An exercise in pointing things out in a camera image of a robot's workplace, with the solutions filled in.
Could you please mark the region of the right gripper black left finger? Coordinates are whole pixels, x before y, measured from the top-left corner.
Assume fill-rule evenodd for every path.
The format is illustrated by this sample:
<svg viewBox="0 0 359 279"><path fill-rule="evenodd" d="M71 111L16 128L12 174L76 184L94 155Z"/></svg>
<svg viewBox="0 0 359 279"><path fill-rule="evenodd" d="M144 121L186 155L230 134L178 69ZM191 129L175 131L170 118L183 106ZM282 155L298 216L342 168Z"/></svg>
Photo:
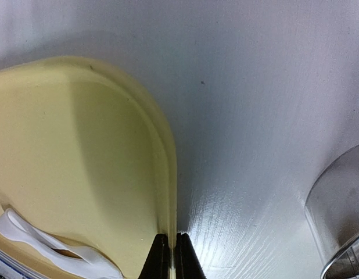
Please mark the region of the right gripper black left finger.
<svg viewBox="0 0 359 279"><path fill-rule="evenodd" d="M169 279L170 248L168 237L157 234L146 258L139 279Z"/></svg>

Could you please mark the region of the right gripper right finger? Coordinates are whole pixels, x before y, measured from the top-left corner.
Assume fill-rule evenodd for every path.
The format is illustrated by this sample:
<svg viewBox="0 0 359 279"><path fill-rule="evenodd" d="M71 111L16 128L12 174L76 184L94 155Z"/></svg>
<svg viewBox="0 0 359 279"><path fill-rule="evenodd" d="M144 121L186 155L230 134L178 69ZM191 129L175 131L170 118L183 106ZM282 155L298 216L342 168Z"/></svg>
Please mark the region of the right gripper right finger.
<svg viewBox="0 0 359 279"><path fill-rule="evenodd" d="M176 279L206 279L187 233L178 233L175 247Z"/></svg>

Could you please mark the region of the white dough lump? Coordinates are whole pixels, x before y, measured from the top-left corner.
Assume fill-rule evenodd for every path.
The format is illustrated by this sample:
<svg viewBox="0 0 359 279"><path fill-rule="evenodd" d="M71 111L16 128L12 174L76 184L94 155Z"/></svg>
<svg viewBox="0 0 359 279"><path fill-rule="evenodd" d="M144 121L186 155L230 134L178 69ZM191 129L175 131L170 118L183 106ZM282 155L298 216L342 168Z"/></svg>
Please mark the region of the white dough lump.
<svg viewBox="0 0 359 279"><path fill-rule="evenodd" d="M13 209L0 216L0 234L23 242L61 270L82 278L123 278L122 272L97 250L88 246L70 246L25 221Z"/></svg>

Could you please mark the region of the yellow plastic tray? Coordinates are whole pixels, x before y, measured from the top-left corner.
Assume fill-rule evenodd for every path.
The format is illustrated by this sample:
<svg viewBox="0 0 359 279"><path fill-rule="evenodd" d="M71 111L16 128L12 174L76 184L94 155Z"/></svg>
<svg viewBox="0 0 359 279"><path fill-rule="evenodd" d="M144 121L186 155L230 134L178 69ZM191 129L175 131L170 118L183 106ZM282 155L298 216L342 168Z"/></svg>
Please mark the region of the yellow plastic tray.
<svg viewBox="0 0 359 279"><path fill-rule="evenodd" d="M175 245L177 160L147 90L100 60L60 56L0 70L0 216L88 246L138 278L157 234ZM82 278L0 234L48 278Z"/></svg>

